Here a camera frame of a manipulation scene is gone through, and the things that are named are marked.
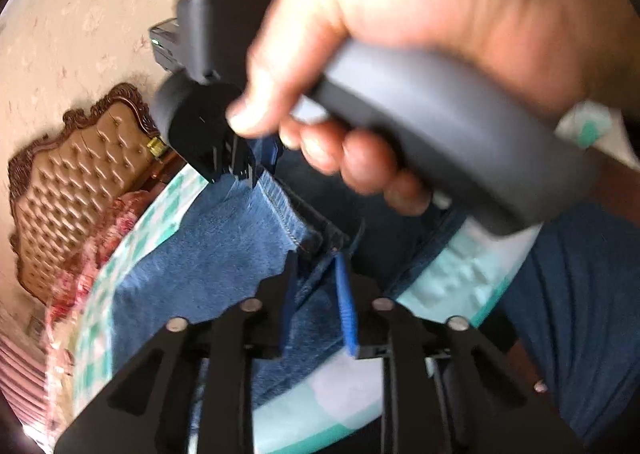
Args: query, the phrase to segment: floral wallpaper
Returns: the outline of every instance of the floral wallpaper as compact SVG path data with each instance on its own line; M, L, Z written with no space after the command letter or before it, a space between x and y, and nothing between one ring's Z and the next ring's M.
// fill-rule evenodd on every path
M88 108L120 81L149 101L164 71L147 29L174 15L177 0L13 0L0 16L0 161L45 131L62 113ZM13 228L8 178L0 181L0 234ZM15 280L15 257L0 240L0 303L28 321L30 297Z

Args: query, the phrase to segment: brown leather headboard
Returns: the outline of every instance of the brown leather headboard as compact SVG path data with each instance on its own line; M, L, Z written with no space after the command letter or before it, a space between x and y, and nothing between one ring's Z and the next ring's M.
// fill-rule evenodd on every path
M9 161L17 277L46 303L59 265L98 214L128 192L154 160L146 145L158 131L134 86L118 84L92 108L67 111L65 128Z

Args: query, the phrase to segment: carved wooden frame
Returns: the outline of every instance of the carved wooden frame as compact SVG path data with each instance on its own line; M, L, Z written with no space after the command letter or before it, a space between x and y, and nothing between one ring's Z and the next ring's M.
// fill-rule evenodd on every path
M43 135L41 138L34 140L26 147L18 151L14 157L9 160L8 174L9 174L9 203L11 206L11 216L14 218L15 229L9 241L11 248L16 254L16 275L20 285L35 297L33 292L25 287L22 282L22 258L20 257L20 235L18 233L15 204L20 197L27 192L31 183L31 169L33 167L33 158L41 151L48 151L55 149L62 142L64 142L76 129L85 129L86 127L93 126L97 123L98 119L116 102L122 102L127 105L138 121L140 129L153 138L159 135L158 129L154 124L154 121L149 114L149 106L142 100L142 96L138 89L129 84L128 82L121 82L116 84L107 95L102 97L95 103L89 114L81 108L66 111L62 115L62 121L65 127L56 136L49 137L48 134Z

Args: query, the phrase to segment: human hand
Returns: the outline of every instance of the human hand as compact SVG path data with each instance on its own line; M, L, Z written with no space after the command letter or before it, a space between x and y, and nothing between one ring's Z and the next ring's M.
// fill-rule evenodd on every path
M628 0L274 0L249 50L247 89L228 120L248 137L279 127L283 143L300 147L317 170L339 171L356 192L383 191L396 210L417 215L430 192L399 170L382 138L289 116L345 38L437 46L475 64L538 115L557 119L580 100L615 97L621 70L632 68L634 31L638 16Z

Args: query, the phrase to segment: dark denim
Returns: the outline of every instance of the dark denim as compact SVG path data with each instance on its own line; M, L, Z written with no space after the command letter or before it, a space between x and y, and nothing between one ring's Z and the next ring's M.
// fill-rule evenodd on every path
M382 197L360 197L339 177L285 152L278 180L264 171L257 187L225 176L191 205L178 231L140 260L113 299L114 369L175 315L212 319L282 271L287 251L300 255L296 312L278 361L256 362L254 405L304 379L342 345L331 267L336 250L353 252L356 272L385 293L403 291L441 251L464 216L433 207L405 218Z
M590 443L640 384L640 228L591 203L565 212L542 227L500 306Z

